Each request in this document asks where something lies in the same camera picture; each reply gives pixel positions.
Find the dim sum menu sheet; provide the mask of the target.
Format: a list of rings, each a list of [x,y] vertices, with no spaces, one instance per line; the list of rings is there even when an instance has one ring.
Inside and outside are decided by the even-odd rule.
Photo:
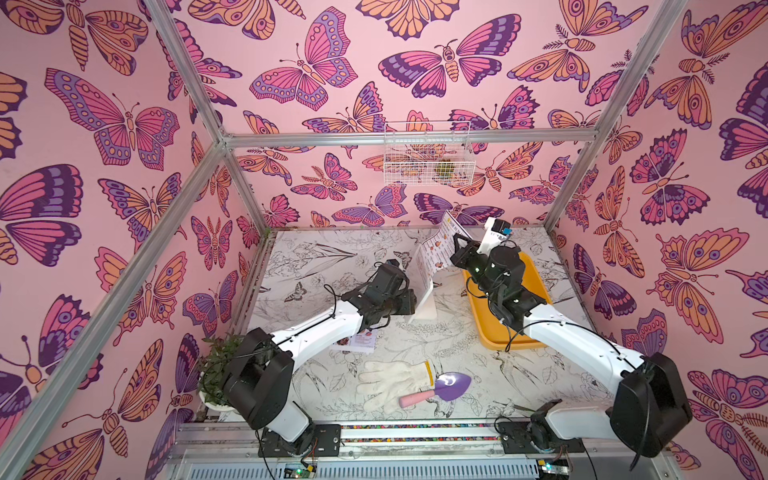
[[[445,269],[452,268],[453,263],[451,262],[450,257],[457,249],[454,245],[455,234],[472,239],[470,234],[458,220],[451,213],[446,213],[436,232],[425,240],[418,247],[417,251],[421,250],[435,259],[440,258],[445,263]]]

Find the aluminium front rail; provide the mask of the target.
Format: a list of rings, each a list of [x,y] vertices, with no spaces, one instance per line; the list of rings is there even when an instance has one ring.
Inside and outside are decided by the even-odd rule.
[[[664,451],[635,461],[610,440],[581,440],[585,453],[505,454],[500,420],[341,422],[337,457],[258,455],[260,435],[243,423],[189,424],[162,479],[682,479]]]

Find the white work glove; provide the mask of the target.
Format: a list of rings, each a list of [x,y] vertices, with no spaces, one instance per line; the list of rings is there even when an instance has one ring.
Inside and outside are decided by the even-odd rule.
[[[366,362],[358,379],[357,393],[365,397],[363,409],[391,414],[401,409],[401,397],[432,388],[435,375],[429,361]]]

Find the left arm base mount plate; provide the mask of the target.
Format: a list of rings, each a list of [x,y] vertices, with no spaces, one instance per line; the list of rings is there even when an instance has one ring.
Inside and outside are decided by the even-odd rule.
[[[293,441],[287,441],[277,432],[264,429],[260,440],[258,455],[261,458],[337,457],[341,447],[341,425],[311,423]]]

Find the clear acrylic menu holder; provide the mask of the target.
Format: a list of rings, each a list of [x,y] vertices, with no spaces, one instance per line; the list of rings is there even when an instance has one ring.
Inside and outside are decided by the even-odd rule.
[[[434,276],[445,269],[440,258],[433,258],[418,250],[413,256],[406,273],[410,287],[416,295],[416,307],[409,322],[432,321],[437,319],[437,307],[434,299]]]

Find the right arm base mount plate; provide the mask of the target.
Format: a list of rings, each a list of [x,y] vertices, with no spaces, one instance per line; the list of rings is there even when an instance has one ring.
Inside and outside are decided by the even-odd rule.
[[[560,452],[586,452],[581,440],[562,440],[547,427],[528,419],[501,419],[495,423],[494,429],[500,437],[505,454],[557,455]]]

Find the special menu paper sheet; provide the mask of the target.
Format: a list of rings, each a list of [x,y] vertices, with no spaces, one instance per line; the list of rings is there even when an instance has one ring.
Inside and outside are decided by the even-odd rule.
[[[337,341],[334,346],[341,351],[370,354],[375,351],[377,332],[365,330],[354,336]]]

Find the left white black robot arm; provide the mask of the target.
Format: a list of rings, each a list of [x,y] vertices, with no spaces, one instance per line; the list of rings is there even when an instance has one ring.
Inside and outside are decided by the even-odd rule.
[[[313,318],[289,329],[267,333],[250,330],[226,364],[220,388],[226,402],[255,431],[267,429],[301,453],[312,442],[315,424],[289,400],[295,370],[338,341],[393,316],[415,313],[417,298],[396,259],[380,263],[363,284],[338,295]]]

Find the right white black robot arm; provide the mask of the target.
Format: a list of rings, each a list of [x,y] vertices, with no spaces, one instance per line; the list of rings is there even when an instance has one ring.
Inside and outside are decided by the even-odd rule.
[[[672,359],[620,346],[570,320],[524,286],[519,248],[495,232],[480,241],[456,234],[453,243],[451,263],[468,273],[496,320],[513,336],[556,350],[611,395],[610,403],[552,400],[535,410],[528,432],[538,450],[550,450],[556,441],[607,439],[653,458],[690,423],[692,409]]]

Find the potted green plant white pot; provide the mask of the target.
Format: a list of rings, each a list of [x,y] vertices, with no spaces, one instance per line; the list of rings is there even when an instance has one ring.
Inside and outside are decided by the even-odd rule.
[[[211,410],[233,411],[234,407],[223,391],[226,370],[242,343],[241,335],[227,334],[223,337],[205,338],[208,353],[199,359],[198,393],[202,402]]]

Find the purple pink garden trowel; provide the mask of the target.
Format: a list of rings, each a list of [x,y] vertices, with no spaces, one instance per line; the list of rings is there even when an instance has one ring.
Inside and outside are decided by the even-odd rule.
[[[471,382],[472,378],[464,373],[445,372],[437,377],[432,389],[401,397],[399,406],[406,409],[435,396],[446,402],[454,401],[467,392]]]

